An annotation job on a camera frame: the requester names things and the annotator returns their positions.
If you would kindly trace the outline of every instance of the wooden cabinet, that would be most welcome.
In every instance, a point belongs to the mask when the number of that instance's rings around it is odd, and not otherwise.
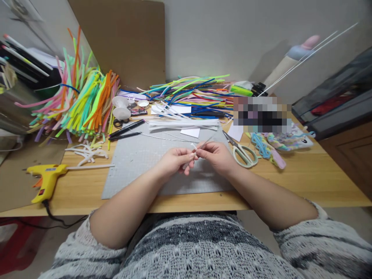
[[[319,143],[372,200],[372,122],[324,139]]]

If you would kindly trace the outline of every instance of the wooden desk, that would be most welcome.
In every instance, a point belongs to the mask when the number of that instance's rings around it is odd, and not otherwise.
[[[249,145],[246,134],[240,141]],[[115,143],[111,145],[112,158]],[[367,207],[372,202],[355,186],[349,177],[317,143],[310,150],[298,150],[282,155],[287,167],[281,171],[269,161],[259,159],[251,170],[299,196],[310,199],[323,207]],[[81,156],[67,152],[62,164],[77,165]],[[96,164],[108,164],[110,159],[97,159]],[[54,215],[85,215],[105,203],[101,194],[108,169],[70,171],[58,179],[51,201]],[[235,192],[202,193],[176,196],[159,196],[149,212],[190,212],[208,210],[245,210],[247,203]],[[5,212],[0,217],[46,215],[41,205],[29,205]]]

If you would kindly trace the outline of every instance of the yellow glue gun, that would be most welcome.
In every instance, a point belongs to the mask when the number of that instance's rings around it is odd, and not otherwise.
[[[49,200],[54,191],[57,178],[61,174],[67,173],[67,165],[36,165],[27,168],[27,172],[31,175],[41,175],[42,184],[37,196],[31,201],[32,203],[41,203],[44,200]]]

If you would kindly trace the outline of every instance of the forearm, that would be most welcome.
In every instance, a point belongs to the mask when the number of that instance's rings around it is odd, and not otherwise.
[[[227,179],[271,229],[287,229],[318,216],[305,199],[242,167],[235,168]]]
[[[164,182],[156,170],[150,169],[102,205],[90,219],[95,239],[112,249],[124,247]]]

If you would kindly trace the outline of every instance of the floor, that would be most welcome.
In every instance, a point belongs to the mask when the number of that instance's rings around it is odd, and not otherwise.
[[[329,216],[334,220],[344,222],[352,226],[361,237],[369,243],[372,243],[372,213],[365,208],[325,208]],[[275,242],[272,233],[268,227],[259,219],[254,211],[239,211],[239,218],[242,220],[244,227],[266,244],[274,253],[280,254],[279,247]],[[78,216],[66,216],[66,223],[73,223]],[[0,276],[0,279],[19,279],[19,278],[38,278],[41,272],[50,268],[53,263],[53,257],[58,250],[59,245],[65,241],[68,234],[75,231],[79,224],[69,229],[51,229],[41,243],[38,254],[33,263],[22,271],[13,271]]]

